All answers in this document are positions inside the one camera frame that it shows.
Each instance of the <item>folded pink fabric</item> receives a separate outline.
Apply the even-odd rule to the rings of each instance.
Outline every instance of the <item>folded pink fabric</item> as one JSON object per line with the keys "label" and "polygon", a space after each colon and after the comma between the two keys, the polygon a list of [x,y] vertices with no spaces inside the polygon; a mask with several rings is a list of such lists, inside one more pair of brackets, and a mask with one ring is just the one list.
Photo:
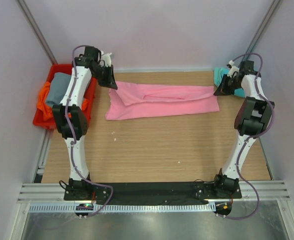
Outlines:
{"label": "folded pink fabric", "polygon": [[124,120],[218,112],[213,86],[172,86],[117,82],[110,89],[106,120]]}

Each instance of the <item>blue-gray towel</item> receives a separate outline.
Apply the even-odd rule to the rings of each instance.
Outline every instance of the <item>blue-gray towel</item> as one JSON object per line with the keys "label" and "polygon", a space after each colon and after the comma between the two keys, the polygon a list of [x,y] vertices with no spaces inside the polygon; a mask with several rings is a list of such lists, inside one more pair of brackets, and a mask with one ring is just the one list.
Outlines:
{"label": "blue-gray towel", "polygon": [[55,76],[50,84],[50,90],[47,95],[45,103],[52,108],[53,105],[59,105],[61,100],[66,94],[71,75],[56,72]]}

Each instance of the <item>white wall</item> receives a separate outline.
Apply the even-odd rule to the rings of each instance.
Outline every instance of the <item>white wall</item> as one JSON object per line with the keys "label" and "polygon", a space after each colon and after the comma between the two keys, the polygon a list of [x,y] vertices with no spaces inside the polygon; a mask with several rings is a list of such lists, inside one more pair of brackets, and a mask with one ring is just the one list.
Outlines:
{"label": "white wall", "polygon": [[264,58],[264,92],[276,104],[262,143],[274,177],[285,181],[294,201],[294,0],[283,1],[255,52]]}
{"label": "white wall", "polygon": [[116,70],[213,69],[250,43],[271,0],[26,0],[59,63],[81,44]]}
{"label": "white wall", "polygon": [[13,0],[0,0],[0,240],[22,183],[32,180],[43,131],[32,125],[50,62]]}

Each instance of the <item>red basket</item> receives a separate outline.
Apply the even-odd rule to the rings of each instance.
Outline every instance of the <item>red basket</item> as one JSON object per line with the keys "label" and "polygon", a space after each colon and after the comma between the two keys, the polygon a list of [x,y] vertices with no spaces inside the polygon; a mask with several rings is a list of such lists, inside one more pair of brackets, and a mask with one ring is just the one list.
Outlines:
{"label": "red basket", "polygon": [[[69,74],[71,75],[71,64],[54,64],[52,65],[47,81],[51,82],[53,80],[53,77],[55,75],[55,73],[64,73],[64,74]],[[87,99],[89,101],[88,103],[88,107],[85,111],[83,111],[83,113],[85,114],[88,124],[90,122],[90,113],[91,113],[91,106],[93,103],[93,99],[94,99],[94,93],[95,93],[95,89],[96,89],[96,84],[97,84],[97,80],[95,78],[92,78],[90,81],[90,84],[85,92],[85,99]],[[56,123],[54,121],[54,119],[49,119],[47,121],[43,120],[43,114],[42,111],[40,111],[39,109],[37,109],[35,117],[33,118],[33,122],[34,125],[42,127],[44,129],[56,129]]]}

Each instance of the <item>wooden tabletop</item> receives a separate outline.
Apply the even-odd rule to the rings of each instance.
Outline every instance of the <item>wooden tabletop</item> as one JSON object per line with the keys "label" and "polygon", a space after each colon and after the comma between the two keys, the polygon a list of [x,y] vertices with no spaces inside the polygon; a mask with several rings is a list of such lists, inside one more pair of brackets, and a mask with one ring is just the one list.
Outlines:
{"label": "wooden tabletop", "polygon": [[[213,72],[118,73],[117,81],[163,85],[213,85]],[[95,182],[184,182],[213,180],[225,164],[236,132],[235,116],[243,102],[219,96],[220,112],[106,121],[108,89],[97,87],[85,138],[86,162]],[[42,183],[68,181],[65,142],[54,131]],[[259,141],[250,149],[242,174],[270,180]]]}

